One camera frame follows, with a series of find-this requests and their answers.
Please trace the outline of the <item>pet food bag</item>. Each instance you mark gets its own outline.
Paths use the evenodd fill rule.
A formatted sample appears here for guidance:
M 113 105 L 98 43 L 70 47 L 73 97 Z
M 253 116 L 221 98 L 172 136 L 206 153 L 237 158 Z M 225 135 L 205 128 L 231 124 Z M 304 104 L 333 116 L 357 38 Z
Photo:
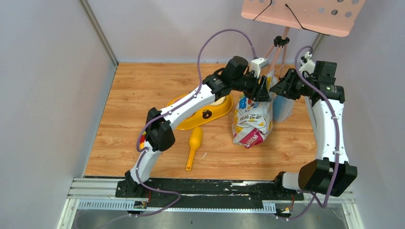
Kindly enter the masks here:
M 275 93 L 269 92 L 269 102 L 254 102 L 241 95 L 234 110 L 231 125 L 233 143 L 251 148 L 261 144 L 273 129 L 273 101 Z

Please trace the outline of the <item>yellow plastic scoop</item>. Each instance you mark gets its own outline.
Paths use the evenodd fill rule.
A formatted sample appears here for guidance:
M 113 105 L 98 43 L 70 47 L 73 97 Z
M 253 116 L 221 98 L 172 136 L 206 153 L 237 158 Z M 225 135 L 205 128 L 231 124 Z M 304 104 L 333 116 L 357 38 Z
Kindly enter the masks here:
M 187 163 L 185 170 L 186 171 L 191 171 L 192 170 L 192 165 L 195 157 L 196 150 L 199 149 L 202 145 L 202 138 L 203 138 L 203 130 L 201 127 L 196 127 L 193 129 L 188 145 L 190 148 Z

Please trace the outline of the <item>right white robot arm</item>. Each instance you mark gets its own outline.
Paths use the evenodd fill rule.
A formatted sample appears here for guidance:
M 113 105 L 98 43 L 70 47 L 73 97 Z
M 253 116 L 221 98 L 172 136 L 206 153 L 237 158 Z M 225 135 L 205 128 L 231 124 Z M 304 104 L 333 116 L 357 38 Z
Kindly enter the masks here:
M 303 190 L 339 197 L 356 179 L 358 170 L 349 164 L 345 152 L 342 113 L 345 95 L 335 85 L 335 62 L 306 61 L 299 69 L 290 68 L 270 91 L 297 100 L 304 97 L 317 143 L 315 160 L 299 172 L 280 172 L 273 194 L 285 199 L 292 190 Z

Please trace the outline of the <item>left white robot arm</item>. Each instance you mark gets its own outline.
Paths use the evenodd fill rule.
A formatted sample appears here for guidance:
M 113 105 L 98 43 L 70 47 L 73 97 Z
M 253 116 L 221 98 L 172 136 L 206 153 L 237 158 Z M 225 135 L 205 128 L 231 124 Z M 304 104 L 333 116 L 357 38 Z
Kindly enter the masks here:
M 145 126 L 136 142 L 140 153 L 132 169 L 125 173 L 125 179 L 118 186 L 126 195 L 141 197 L 146 192 L 146 184 L 158 157 L 175 143 L 174 129 L 199 109 L 210 105 L 230 94 L 243 92 L 255 102 L 270 101 L 267 78 L 261 70 L 269 64 L 266 58 L 256 58 L 248 62 L 235 56 L 224 68 L 200 80 L 197 88 L 170 106 L 148 111 Z

